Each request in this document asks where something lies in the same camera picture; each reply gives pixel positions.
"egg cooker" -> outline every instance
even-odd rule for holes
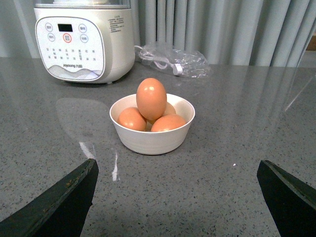
[[[35,0],[35,33],[55,78],[111,83],[135,60],[129,0]]]

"dark green object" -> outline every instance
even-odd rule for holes
[[[79,237],[99,174],[88,159],[0,223],[1,237]]]
[[[257,178],[280,235],[316,237],[316,190],[268,160]]]

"speckled countertop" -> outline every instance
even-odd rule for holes
[[[316,69],[212,69],[184,79],[136,63],[88,85],[54,79],[40,59],[0,58],[0,220],[96,158],[82,237],[279,236],[256,172],[269,159],[316,187]],[[109,116],[148,77],[196,110],[184,143],[160,156],[127,149]]]

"brown egg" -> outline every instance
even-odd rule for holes
[[[151,132],[170,131],[185,124],[186,121],[180,115],[168,114],[157,119],[152,126]]]
[[[169,115],[169,114],[176,114],[176,110],[169,102],[167,102],[166,109],[162,116]],[[151,124],[154,124],[156,120],[149,120],[148,122],[150,122]]]
[[[145,131],[147,121],[136,107],[129,107],[118,116],[118,124],[136,131]]]
[[[162,83],[155,78],[143,80],[136,92],[137,108],[148,120],[160,118],[167,104],[167,93]]]

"white bowl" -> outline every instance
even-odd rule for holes
[[[187,123],[182,127],[166,132],[140,132],[117,123],[120,113],[125,108],[137,106],[136,94],[121,98],[111,106],[110,117],[120,140],[126,147],[145,155],[159,155],[171,152],[183,143],[195,116],[194,107],[190,102],[176,95],[167,94],[167,101]]]

